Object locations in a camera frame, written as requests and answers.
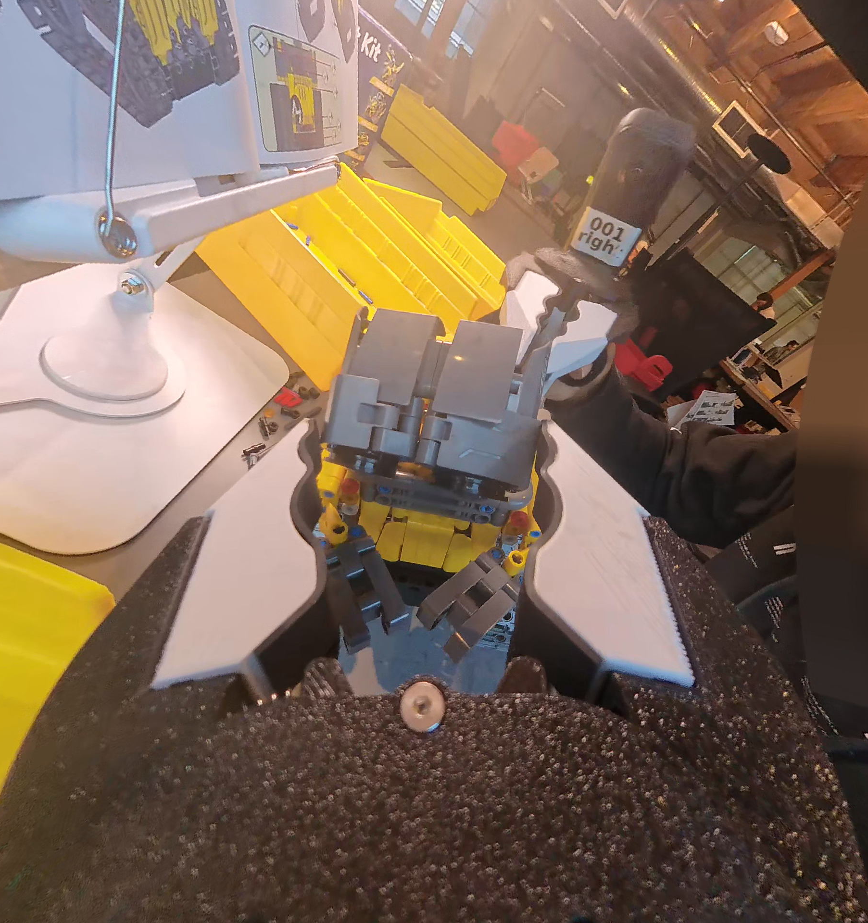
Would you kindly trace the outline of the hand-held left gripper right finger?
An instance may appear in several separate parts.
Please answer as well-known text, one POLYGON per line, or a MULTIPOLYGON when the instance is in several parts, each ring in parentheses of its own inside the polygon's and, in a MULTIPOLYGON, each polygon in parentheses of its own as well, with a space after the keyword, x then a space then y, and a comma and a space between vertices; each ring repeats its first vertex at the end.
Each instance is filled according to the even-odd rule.
POLYGON ((555 422, 543 423, 518 654, 558 693, 598 702, 613 675, 689 689, 695 676, 649 514, 555 422))

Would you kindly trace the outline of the instruction booklet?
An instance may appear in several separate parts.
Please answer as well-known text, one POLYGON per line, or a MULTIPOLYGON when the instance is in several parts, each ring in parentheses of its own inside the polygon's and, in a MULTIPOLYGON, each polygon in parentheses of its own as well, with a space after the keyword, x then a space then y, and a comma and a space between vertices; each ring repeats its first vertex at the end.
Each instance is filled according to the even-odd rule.
POLYGON ((297 168, 357 136, 357 2, 0 1, 0 200, 297 168))

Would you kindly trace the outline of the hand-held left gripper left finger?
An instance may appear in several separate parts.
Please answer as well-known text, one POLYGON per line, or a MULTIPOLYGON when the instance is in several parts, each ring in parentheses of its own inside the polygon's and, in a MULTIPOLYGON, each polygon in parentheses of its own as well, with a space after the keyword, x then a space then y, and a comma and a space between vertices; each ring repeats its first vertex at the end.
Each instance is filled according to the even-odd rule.
POLYGON ((239 677, 257 703, 283 695, 262 656, 324 590, 320 466, 319 427, 296 425, 210 507, 151 688, 239 677))

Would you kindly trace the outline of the white book stand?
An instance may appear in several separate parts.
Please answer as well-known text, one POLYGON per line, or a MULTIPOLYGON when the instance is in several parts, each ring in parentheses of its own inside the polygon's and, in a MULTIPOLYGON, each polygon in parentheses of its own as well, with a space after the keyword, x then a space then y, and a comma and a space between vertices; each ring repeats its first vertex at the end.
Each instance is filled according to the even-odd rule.
POLYGON ((0 534, 64 556, 142 532, 283 385, 276 352, 169 283, 204 238, 332 186, 336 156, 121 189, 137 252, 98 236, 101 194, 0 201, 0 251, 67 268, 0 292, 0 534))

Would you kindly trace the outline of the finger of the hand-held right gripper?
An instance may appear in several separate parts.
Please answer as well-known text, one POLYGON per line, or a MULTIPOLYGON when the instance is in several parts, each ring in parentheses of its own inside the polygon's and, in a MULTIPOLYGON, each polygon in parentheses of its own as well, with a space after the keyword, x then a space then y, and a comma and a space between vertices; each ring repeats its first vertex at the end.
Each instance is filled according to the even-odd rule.
POLYGON ((616 314, 600 304, 541 306, 535 315, 535 352, 543 362, 542 398, 564 375, 591 365, 605 351, 616 314))
POLYGON ((524 274, 516 287, 506 293, 500 308, 500 325, 520 330, 520 344, 517 364, 524 363, 524 357, 531 346, 543 316, 544 301, 553 296, 553 282, 541 274, 524 274))

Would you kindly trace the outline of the yellow plastic bin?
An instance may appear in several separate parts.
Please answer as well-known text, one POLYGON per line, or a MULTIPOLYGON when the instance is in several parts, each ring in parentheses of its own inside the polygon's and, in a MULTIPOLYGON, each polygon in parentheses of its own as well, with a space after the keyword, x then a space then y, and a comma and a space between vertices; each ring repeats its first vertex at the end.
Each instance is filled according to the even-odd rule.
POLYGON ((500 198, 505 171, 410 87, 396 91, 381 139, 467 215, 500 198))
POLYGON ((411 262, 336 188, 212 233, 197 254, 321 390, 362 308, 427 314, 383 258, 411 262))
POLYGON ((440 200, 363 179, 342 165, 334 187, 278 213, 363 304, 426 311, 452 331, 505 300, 505 264, 440 200))
POLYGON ((0 543, 0 793, 50 692, 114 606, 102 584, 0 543))

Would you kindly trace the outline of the colourful toy set box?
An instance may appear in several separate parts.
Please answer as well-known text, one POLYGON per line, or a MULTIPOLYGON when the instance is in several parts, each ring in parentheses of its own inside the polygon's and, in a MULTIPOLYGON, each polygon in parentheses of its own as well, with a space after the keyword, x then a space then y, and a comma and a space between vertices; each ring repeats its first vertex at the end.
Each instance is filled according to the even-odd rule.
POLYGON ((346 153, 354 170, 381 139, 394 97, 413 62, 409 50, 372 16, 358 8, 357 144, 346 153))

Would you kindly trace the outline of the yellow grey brick robot model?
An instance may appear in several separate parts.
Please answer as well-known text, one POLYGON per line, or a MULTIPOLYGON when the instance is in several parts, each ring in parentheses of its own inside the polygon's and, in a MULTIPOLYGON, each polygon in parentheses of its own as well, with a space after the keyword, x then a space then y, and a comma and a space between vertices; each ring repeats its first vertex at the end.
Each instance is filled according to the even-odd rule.
POLYGON ((512 617, 529 546, 551 345, 515 327, 379 309, 355 319, 328 397, 329 541, 352 526, 377 593, 394 591, 395 627, 413 607, 448 624, 460 663, 512 617))

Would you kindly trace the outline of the scattered small brick parts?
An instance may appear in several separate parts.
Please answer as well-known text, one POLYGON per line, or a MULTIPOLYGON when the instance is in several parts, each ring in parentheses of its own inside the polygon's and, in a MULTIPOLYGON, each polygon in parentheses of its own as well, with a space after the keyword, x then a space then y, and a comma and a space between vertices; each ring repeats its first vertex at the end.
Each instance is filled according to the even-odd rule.
POLYGON ((256 436, 241 451, 245 468, 254 468, 273 444, 300 422, 317 420, 324 412, 324 404, 324 392, 303 372, 293 372, 255 418, 256 436))

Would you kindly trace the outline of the grey desk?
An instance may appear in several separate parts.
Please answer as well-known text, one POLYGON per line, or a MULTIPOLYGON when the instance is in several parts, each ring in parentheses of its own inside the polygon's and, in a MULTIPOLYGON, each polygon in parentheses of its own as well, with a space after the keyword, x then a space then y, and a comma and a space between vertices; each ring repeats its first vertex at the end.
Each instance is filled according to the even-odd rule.
MULTIPOLYGON (((533 251, 550 243, 543 226, 534 218, 526 217, 522 208, 513 204, 508 194, 503 195, 490 212, 472 219, 463 219, 463 223, 504 262, 524 251, 533 251)), ((288 353, 269 336, 199 257, 188 258, 174 273, 171 282, 216 315, 277 352, 285 362, 291 363, 288 353)), ((31 548, 3 535, 0 535, 0 543, 100 583, 119 601, 184 523, 205 512, 246 473, 241 451, 253 445, 258 435, 256 421, 250 419, 149 526, 116 548, 92 555, 61 556, 31 548)))

